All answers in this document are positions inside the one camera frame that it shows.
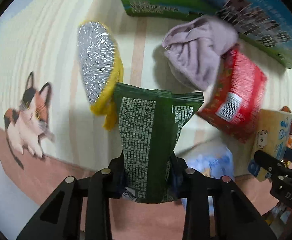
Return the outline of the red snack bag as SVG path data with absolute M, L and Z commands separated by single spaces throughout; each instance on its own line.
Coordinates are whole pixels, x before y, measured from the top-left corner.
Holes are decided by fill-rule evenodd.
M 255 132 L 267 76 L 234 47 L 225 55 L 211 101 L 198 116 L 235 139 L 246 142 Z

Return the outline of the green snack bag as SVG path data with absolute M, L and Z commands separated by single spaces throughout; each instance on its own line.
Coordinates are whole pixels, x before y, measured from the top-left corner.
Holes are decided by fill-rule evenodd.
M 127 178 L 124 197 L 147 204 L 177 200 L 185 165 L 174 149 L 183 126 L 204 103 L 203 93 L 174 94 L 117 83 L 113 99 Z

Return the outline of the striped cat tablecloth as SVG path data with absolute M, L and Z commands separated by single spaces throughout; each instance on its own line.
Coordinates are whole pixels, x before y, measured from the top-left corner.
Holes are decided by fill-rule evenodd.
M 19 232 L 38 206 L 69 174 L 80 177 L 108 166 L 120 155 L 118 129 L 103 129 L 103 116 L 95 117 L 79 73 L 76 53 L 77 27 L 85 20 L 101 21 L 119 45 L 124 83 L 147 89 L 186 93 L 188 89 L 171 75 L 161 42 L 181 21 L 126 15 L 121 0 L 15 0 L 0 19 L 0 230 L 7 239 Z M 263 51 L 241 41 L 241 51 L 267 75 L 263 108 L 292 110 L 292 69 Z M 34 71 L 37 89 L 52 85 L 49 126 L 55 142 L 42 139 L 45 161 L 26 150 L 19 156 L 24 171 L 14 161 L 4 133 L 3 116 L 17 108 L 27 77 Z M 235 176 L 247 173 L 248 143 L 232 137 L 194 116 L 182 129 L 177 154 L 206 140 L 221 137 L 233 153 Z M 111 200 L 114 239 L 181 239 L 185 211 L 175 203 L 140 205 Z

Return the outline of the light blue tissue pack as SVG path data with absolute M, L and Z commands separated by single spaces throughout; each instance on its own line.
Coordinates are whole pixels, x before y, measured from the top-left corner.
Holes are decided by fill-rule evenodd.
M 234 180 L 233 155 L 224 143 L 198 144 L 187 153 L 180 155 L 188 167 L 206 177 L 220 179 L 229 176 Z

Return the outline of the lilac cloth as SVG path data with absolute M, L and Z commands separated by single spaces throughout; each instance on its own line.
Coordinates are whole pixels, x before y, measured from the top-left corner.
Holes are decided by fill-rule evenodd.
M 205 15 L 170 29 L 162 47 L 173 76 L 203 92 L 215 81 L 221 56 L 236 45 L 238 37 L 231 24 Z

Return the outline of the printed cardboard box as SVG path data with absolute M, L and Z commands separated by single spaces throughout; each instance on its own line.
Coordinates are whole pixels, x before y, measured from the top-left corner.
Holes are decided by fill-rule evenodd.
M 129 16 L 192 21 L 214 15 L 240 37 L 292 68 L 292 0 L 121 0 Z

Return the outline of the silver yellow scrub sponge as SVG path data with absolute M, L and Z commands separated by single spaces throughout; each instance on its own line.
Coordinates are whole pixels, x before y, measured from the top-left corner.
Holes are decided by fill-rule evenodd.
M 118 120 L 113 92 L 124 76 L 117 42 L 107 26 L 86 21 L 77 31 L 77 55 L 90 111 L 104 116 L 103 127 L 110 131 Z

